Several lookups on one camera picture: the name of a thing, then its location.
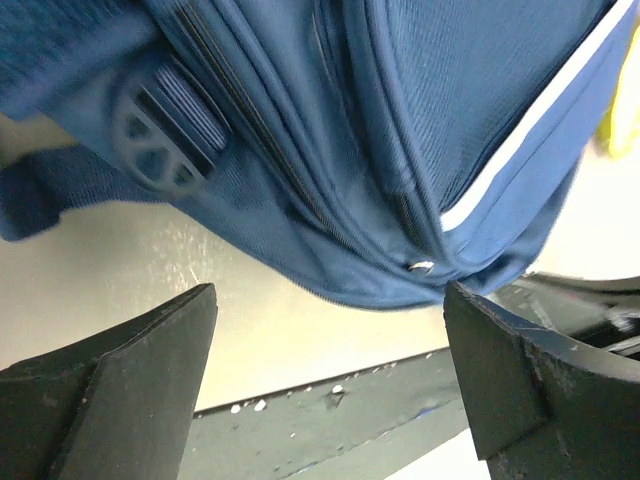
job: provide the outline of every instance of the fabric strap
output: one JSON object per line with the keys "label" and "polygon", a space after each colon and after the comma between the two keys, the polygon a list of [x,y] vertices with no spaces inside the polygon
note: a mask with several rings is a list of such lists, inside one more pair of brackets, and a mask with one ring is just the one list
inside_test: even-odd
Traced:
{"label": "fabric strap", "polygon": [[115,200],[160,202],[85,147],[38,152],[0,171],[0,236],[22,240],[65,210]]}

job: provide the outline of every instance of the black plastic part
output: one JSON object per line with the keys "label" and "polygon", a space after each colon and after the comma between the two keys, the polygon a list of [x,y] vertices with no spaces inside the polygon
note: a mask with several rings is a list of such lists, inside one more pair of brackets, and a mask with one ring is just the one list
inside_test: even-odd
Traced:
{"label": "black plastic part", "polygon": [[638,362],[461,285],[448,288],[445,320],[478,457],[492,479],[638,478]]}
{"label": "black plastic part", "polygon": [[492,300],[593,347],[631,358],[640,353],[640,278],[601,282],[536,274],[501,288]]}
{"label": "black plastic part", "polygon": [[174,480],[216,311],[200,285],[0,372],[0,478]]}
{"label": "black plastic part", "polygon": [[175,58],[151,53],[130,68],[113,111],[113,144],[123,170],[168,200],[203,188],[231,145],[231,127]]}

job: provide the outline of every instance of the zipper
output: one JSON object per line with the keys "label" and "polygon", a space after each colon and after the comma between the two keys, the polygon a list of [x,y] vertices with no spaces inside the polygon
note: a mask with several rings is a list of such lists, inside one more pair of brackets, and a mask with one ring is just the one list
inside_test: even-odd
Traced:
{"label": "zipper", "polygon": [[[205,11],[193,2],[184,2],[176,5],[171,17],[176,22],[178,33],[183,40],[186,40],[186,47],[189,48],[198,63],[204,70],[217,79],[222,89],[231,97],[233,104],[240,115],[245,120],[246,125],[251,130],[255,139],[257,139],[260,147],[267,154],[276,168],[285,176],[290,186],[294,189],[298,197],[305,203],[317,220],[322,224],[326,231],[331,234],[336,241],[341,243],[349,251],[358,254],[359,250],[353,247],[353,242],[345,235],[338,231],[333,223],[322,213],[312,195],[305,188],[304,183],[300,180],[291,162],[286,158],[282,147],[278,144],[275,136],[270,131],[265,120],[260,115],[256,105],[251,100],[242,82],[235,73],[229,61],[225,58],[222,48],[215,38],[209,32],[209,28],[203,23],[206,18]],[[398,272],[395,272],[388,266],[383,266],[376,262],[376,268],[393,275],[396,278],[405,278]]]}
{"label": "zipper", "polygon": [[[339,17],[338,10],[340,10],[341,7],[342,0],[316,0],[314,2],[312,26],[325,75],[336,93],[341,110],[344,112],[348,128],[350,129],[349,133],[356,144],[362,149],[365,156],[370,158],[371,152],[367,148],[366,129],[361,122],[358,123],[356,120],[362,116],[360,113],[362,110],[358,108],[359,106],[356,103],[357,96],[354,91],[355,81],[352,77],[353,73],[347,71],[346,67],[351,64],[349,52],[345,52],[342,47],[342,44],[346,42],[347,39],[346,36],[342,39],[340,38],[341,32],[338,23],[344,21]],[[383,192],[383,194],[396,211],[400,226],[409,238],[409,241],[422,253],[430,255],[424,238],[413,220],[406,196],[385,192]],[[414,270],[415,268],[413,267],[413,265],[410,265],[408,269],[410,271]]]}
{"label": "zipper", "polygon": [[204,55],[208,60],[204,62],[203,66],[205,68],[212,66],[215,69],[211,73],[223,83],[225,90],[233,98],[234,104],[253,130],[269,158],[275,160],[276,167],[286,176],[296,193],[311,208],[315,216],[327,226],[328,222],[320,213],[317,204],[297,176],[291,163],[286,159],[282,148],[276,142],[255,104],[251,101],[237,75],[224,57],[220,46],[202,24],[201,17],[203,15],[192,3],[185,3],[177,7],[176,18],[180,27],[186,31],[189,39],[192,40],[192,45],[197,50],[197,53]]}

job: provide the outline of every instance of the suitcase pocket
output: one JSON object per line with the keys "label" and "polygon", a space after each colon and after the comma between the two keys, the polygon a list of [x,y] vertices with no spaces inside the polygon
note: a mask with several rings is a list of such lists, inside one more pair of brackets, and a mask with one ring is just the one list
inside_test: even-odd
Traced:
{"label": "suitcase pocket", "polygon": [[[472,216],[496,172],[515,174],[529,161],[531,155],[519,156],[519,165],[512,159],[541,121],[547,134],[553,130],[546,112],[575,86],[632,3],[344,3],[378,183],[403,205],[399,217],[411,238],[423,239],[426,255],[465,268],[443,231]],[[589,129],[579,131],[584,143]],[[539,134],[538,143],[543,139]],[[545,168],[556,159],[535,161]],[[547,181],[559,185],[566,171]]]}
{"label": "suitcase pocket", "polygon": [[[279,42],[296,45],[300,35],[308,32],[297,30],[297,22],[302,19],[306,28],[311,26],[312,2],[302,4],[309,7],[304,12],[292,11],[277,22],[269,22],[265,20],[269,14],[265,10],[272,9],[266,2],[258,5],[235,0],[169,0],[171,8],[167,8],[163,0],[147,1],[155,7],[154,16],[180,58],[208,90],[215,90],[215,98],[231,127],[259,154],[256,157],[268,165],[300,215],[344,248],[377,261],[380,253],[369,245],[361,245],[360,236],[330,202],[335,202],[329,198],[335,197],[333,185],[324,172],[318,171],[326,170],[327,166],[318,161],[315,139],[308,134],[298,105],[291,98],[292,91],[307,87],[309,70],[317,76],[317,68],[306,64],[299,65],[300,70],[294,68],[293,71],[300,72],[302,87],[295,81],[288,86],[286,77],[275,66],[286,55],[280,48],[270,50],[261,37],[265,34],[261,27],[269,30],[279,26],[283,37],[271,38],[278,40],[276,48],[280,47]],[[330,139],[332,135],[322,138]],[[382,262],[388,265],[385,269],[400,270],[389,259],[383,258]]]}

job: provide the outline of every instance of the white stripe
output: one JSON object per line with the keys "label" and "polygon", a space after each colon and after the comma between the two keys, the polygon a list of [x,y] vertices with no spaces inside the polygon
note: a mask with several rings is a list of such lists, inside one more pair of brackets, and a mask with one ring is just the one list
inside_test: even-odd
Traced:
{"label": "white stripe", "polygon": [[462,195],[460,200],[448,211],[440,215],[442,230],[447,232],[458,227],[464,222],[473,209],[480,203],[482,197],[487,193],[491,182],[500,173],[500,170],[509,162],[511,157],[518,151],[525,138],[540,121],[542,116],[549,110],[554,102],[560,97],[562,92],[571,84],[574,78],[585,67],[589,59],[596,53],[600,45],[607,39],[613,29],[620,23],[634,0],[618,0],[609,10],[609,13],[594,28],[591,34],[571,55],[567,63],[553,77],[553,80],[542,91],[540,96],[533,102],[531,107],[524,114],[513,132],[500,145],[498,150],[491,156],[480,175],[473,181],[469,189]]}

